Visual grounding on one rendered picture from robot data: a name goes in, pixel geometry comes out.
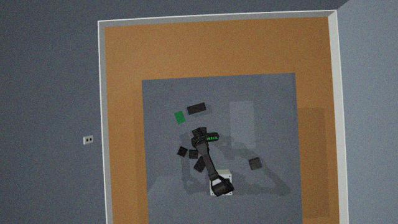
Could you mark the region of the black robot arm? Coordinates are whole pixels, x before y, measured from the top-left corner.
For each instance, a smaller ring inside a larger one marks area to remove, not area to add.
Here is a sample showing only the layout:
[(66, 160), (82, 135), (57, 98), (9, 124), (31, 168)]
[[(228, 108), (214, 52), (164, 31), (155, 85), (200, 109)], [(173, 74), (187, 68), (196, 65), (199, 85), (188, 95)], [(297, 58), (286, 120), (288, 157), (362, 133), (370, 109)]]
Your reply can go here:
[[(209, 155), (209, 145), (206, 140), (205, 135), (203, 135), (202, 131), (200, 128), (196, 128), (192, 131), (194, 138), (191, 138), (192, 140), (192, 146), (195, 147), (195, 149), (202, 155), (202, 158), (204, 160), (204, 163), (206, 165), (206, 169), (208, 171), (208, 176), (211, 181), (211, 189), (213, 193), (219, 197), (220, 195), (225, 195), (227, 193), (230, 193), (234, 191), (234, 187), (232, 183), (230, 182), (230, 179), (224, 179), (222, 176), (218, 174), (216, 171), (213, 162), (211, 160), (211, 157)], [(220, 183), (215, 184), (212, 186), (213, 182), (215, 180), (221, 180)]]

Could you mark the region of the dark grey controller unit with green rocker switches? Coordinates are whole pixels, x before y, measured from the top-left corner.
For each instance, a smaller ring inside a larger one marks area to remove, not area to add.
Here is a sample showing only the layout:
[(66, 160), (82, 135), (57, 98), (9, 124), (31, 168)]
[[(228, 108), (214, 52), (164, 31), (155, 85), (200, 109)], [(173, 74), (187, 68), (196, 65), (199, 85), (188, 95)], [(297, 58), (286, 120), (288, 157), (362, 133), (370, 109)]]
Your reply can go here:
[(215, 133), (206, 133), (204, 135), (205, 135), (205, 137), (207, 137), (207, 142), (219, 140), (219, 134), (216, 132)]

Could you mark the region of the green rectangular block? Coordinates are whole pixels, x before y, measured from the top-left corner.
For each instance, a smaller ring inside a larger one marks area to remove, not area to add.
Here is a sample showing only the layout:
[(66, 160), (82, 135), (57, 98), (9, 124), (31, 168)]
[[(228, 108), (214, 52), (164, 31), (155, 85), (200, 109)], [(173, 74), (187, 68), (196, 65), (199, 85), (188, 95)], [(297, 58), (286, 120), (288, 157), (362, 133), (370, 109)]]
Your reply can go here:
[(185, 122), (185, 118), (183, 116), (182, 111), (176, 112), (176, 113), (174, 113), (174, 115), (176, 117), (176, 120), (177, 120), (178, 124)]

